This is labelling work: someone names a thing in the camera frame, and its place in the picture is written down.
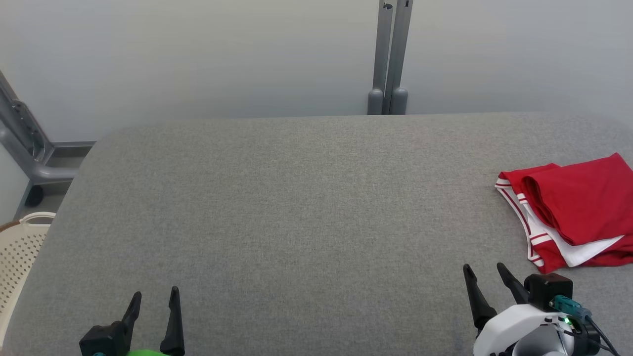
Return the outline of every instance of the cable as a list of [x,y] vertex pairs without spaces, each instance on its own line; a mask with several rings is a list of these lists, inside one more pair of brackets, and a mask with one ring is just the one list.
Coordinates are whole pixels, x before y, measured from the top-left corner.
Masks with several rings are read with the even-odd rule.
[[601,343],[595,342],[595,341],[593,341],[592,339],[587,338],[586,336],[580,336],[580,335],[574,334],[574,333],[572,333],[571,331],[567,331],[567,330],[561,330],[561,331],[563,331],[563,333],[564,333],[565,335],[573,336],[574,338],[577,338],[577,339],[586,339],[587,341],[589,341],[590,343],[592,343],[592,344],[594,344],[594,345],[596,345],[596,346],[600,347],[601,349],[603,349],[603,350],[607,350],[607,351],[611,352],[611,349],[610,349],[610,348],[608,348],[607,346],[604,346],[604,345],[602,345]]
[[609,348],[611,349],[611,353],[614,354],[615,356],[620,356],[620,354],[615,350],[615,347],[613,347],[613,344],[611,344],[611,342],[609,341],[608,338],[606,338],[605,334],[602,332],[602,330],[600,330],[600,328],[598,327],[598,325],[596,325],[596,322],[593,321],[593,319],[590,316],[586,316],[585,319],[591,324],[591,326],[594,327],[594,329],[598,332],[598,334],[600,334],[600,337],[602,339],[604,339],[605,343],[609,346]]

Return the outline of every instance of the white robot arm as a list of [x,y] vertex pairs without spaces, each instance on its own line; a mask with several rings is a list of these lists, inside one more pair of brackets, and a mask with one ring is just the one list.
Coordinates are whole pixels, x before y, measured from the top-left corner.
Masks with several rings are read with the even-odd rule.
[[[516,305],[497,314],[464,265],[477,339],[474,356],[591,356],[600,348],[619,356],[591,319],[591,313],[571,300],[573,282],[558,274],[529,276],[521,284],[505,265],[497,264],[503,284]],[[604,339],[608,346],[600,343]]]

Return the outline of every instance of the metal pipe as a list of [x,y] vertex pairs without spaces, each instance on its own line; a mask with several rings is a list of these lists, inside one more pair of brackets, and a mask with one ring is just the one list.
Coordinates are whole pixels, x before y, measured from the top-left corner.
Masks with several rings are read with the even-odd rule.
[[393,6],[382,3],[378,11],[378,29],[376,33],[376,54],[373,60],[373,89],[369,92],[367,115],[380,115],[387,79],[389,62],[389,41],[391,40],[391,20]]
[[33,185],[69,182],[77,175],[78,168],[47,167],[37,163],[22,146],[11,130],[0,122],[0,143],[24,171]]
[[13,109],[11,98],[5,96],[4,93],[4,91],[0,91],[0,121],[14,133],[25,149],[35,149],[33,138],[28,136],[20,125],[21,118]]
[[385,99],[382,105],[382,113],[384,115],[402,115],[406,111],[408,92],[405,88],[400,87],[400,80],[402,79],[404,51],[406,49],[406,40],[409,36],[412,7],[413,0],[398,0],[396,5],[396,19],[394,21],[394,33],[389,55],[389,71],[387,72]]
[[18,99],[17,94],[15,94],[15,91],[13,91],[2,72],[0,72],[0,94],[2,94],[5,98],[8,98],[9,101]]

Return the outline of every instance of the gray fabric surface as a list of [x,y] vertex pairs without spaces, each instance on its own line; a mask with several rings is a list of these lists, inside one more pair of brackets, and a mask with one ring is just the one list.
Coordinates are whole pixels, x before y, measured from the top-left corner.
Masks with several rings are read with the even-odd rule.
[[[181,290],[188,355],[469,355],[461,266],[536,273],[501,170],[583,162],[633,134],[545,113],[173,122],[122,130],[80,168],[26,282],[6,355],[78,355],[143,292],[158,349]],[[633,265],[561,270],[623,355]]]

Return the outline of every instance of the white basket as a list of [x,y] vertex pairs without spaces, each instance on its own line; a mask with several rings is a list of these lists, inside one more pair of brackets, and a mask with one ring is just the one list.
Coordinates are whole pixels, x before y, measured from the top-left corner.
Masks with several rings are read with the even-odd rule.
[[37,218],[53,219],[55,213],[32,213],[0,226],[0,351],[15,303],[51,226],[29,223]]

